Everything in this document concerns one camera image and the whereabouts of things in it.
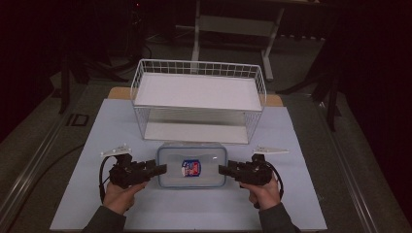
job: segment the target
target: white shelf board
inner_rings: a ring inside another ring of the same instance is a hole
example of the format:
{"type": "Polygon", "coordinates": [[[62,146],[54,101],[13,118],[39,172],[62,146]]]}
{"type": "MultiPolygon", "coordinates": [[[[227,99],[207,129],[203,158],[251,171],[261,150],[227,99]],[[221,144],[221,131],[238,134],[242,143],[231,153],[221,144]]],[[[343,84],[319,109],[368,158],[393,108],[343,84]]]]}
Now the white shelf board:
{"type": "Polygon", "coordinates": [[[146,140],[249,143],[241,112],[169,113],[170,111],[151,110],[144,136],[146,140]]]}
{"type": "Polygon", "coordinates": [[[262,110],[254,79],[159,73],[143,74],[134,104],[136,107],[262,110]]]}

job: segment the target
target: clear plastic container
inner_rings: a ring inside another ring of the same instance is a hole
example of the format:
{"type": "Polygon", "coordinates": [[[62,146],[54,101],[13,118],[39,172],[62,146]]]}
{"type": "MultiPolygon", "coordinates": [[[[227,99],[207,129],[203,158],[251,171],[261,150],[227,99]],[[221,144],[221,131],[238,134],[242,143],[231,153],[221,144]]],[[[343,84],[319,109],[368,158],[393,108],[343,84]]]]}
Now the clear plastic container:
{"type": "Polygon", "coordinates": [[[158,176],[162,187],[206,188],[225,183],[219,165],[226,165],[227,151],[221,144],[166,143],[157,150],[157,164],[167,164],[158,176]]]}

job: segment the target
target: white table surface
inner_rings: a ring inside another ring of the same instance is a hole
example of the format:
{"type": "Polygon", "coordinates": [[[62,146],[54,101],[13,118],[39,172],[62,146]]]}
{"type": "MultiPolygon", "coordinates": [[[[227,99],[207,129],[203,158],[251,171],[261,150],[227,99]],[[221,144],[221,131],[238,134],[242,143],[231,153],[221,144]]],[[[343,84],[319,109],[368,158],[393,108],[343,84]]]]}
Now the white table surface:
{"type": "MultiPolygon", "coordinates": [[[[51,230],[83,229],[101,205],[98,172],[101,151],[127,143],[133,161],[155,159],[162,142],[143,141],[132,104],[106,99],[88,136],[85,148],[60,202],[51,230]]],[[[323,230],[326,223],[293,130],[288,110],[265,108],[253,140],[244,146],[224,145],[228,159],[251,161],[257,146],[287,149],[289,153],[266,155],[285,185],[284,203],[293,223],[302,230],[323,230]]],[[[105,167],[108,175],[110,158],[105,167]]],[[[136,203],[126,212],[125,230],[135,231],[254,231],[260,230],[258,210],[248,201],[249,191],[233,178],[223,187],[210,189],[167,189],[153,178],[136,194],[136,203]]]]}

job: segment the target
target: black cable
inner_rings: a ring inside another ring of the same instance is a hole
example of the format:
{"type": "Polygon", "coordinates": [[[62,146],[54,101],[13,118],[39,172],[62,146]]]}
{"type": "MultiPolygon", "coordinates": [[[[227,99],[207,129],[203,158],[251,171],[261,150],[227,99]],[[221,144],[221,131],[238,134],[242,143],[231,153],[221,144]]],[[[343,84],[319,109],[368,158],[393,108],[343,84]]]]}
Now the black cable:
{"type": "Polygon", "coordinates": [[[24,205],[26,204],[26,202],[28,201],[28,198],[30,197],[30,195],[33,193],[34,189],[36,188],[37,184],[39,183],[39,181],[46,175],[46,173],[57,163],[59,162],[62,158],[64,158],[65,156],[69,155],[70,153],[72,153],[75,150],[78,150],[82,147],[84,147],[85,144],[81,144],[76,146],[75,148],[63,153],[61,156],[59,156],[51,165],[49,165],[49,167],[46,168],[46,170],[40,175],[40,177],[37,179],[37,181],[31,186],[30,190],[28,191],[27,195],[25,196],[20,208],[18,209],[15,218],[13,219],[12,223],[9,226],[9,229],[7,232],[10,232],[10,230],[13,228],[13,226],[16,224],[17,218],[18,216],[21,214],[21,211],[24,208],[24,205]]]}
{"type": "Polygon", "coordinates": [[[106,190],[104,189],[104,183],[109,179],[107,178],[104,182],[103,182],[103,169],[104,169],[104,165],[106,164],[107,159],[109,159],[109,157],[105,157],[102,161],[102,163],[100,164],[100,170],[99,170],[99,191],[100,191],[100,200],[103,203],[104,197],[106,196],[106,190]]]}
{"type": "Polygon", "coordinates": [[[276,168],[275,168],[271,163],[269,163],[269,162],[266,161],[266,165],[267,165],[270,169],[272,169],[272,171],[273,171],[273,172],[275,173],[275,175],[276,175],[276,178],[278,179],[278,183],[279,183],[279,185],[280,185],[280,188],[279,188],[279,196],[281,197],[281,200],[282,200],[282,196],[283,196],[283,194],[284,194],[284,185],[283,185],[283,182],[282,182],[282,178],[281,178],[281,176],[279,175],[278,170],[276,170],[276,168]]]}

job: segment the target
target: gray floor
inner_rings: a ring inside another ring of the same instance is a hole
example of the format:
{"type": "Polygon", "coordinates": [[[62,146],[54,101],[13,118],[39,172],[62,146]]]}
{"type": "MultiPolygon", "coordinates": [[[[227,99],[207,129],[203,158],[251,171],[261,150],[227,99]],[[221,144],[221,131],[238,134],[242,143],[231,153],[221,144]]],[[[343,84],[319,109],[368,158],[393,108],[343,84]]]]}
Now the gray floor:
{"type": "MultiPolygon", "coordinates": [[[[321,46],[322,42],[312,40],[278,39],[270,55],[275,81],[268,83],[267,89],[274,92],[302,81],[321,46]]],[[[174,46],[148,43],[148,47],[153,58],[191,58],[192,47],[185,42],[174,46]]],[[[200,50],[200,60],[261,65],[258,50],[205,47],[200,50]]],[[[130,79],[133,72],[130,70],[121,75],[130,79]]],[[[97,76],[88,85],[72,83],[72,104],[66,115],[57,113],[59,99],[49,97],[39,105],[0,145],[0,200],[6,200],[25,166],[35,163],[31,158],[44,155],[40,159],[39,171],[21,180],[35,183],[60,155],[83,144],[101,102],[110,89],[118,85],[129,86],[130,83],[113,83],[97,76]],[[89,116],[88,124],[67,125],[70,114],[89,116]],[[48,134],[53,129],[58,129],[57,133],[48,134]]],[[[326,232],[412,232],[347,106],[345,96],[338,96],[337,107],[341,116],[335,118],[337,131],[332,133],[326,126],[324,103],[314,103],[310,98],[312,88],[308,86],[281,97],[291,114],[318,194],[328,228],[326,232]]],[[[81,149],[75,150],[54,164],[36,183],[18,216],[16,212],[10,212],[9,220],[14,219],[11,232],[49,232],[80,153],[81,149]]]]}

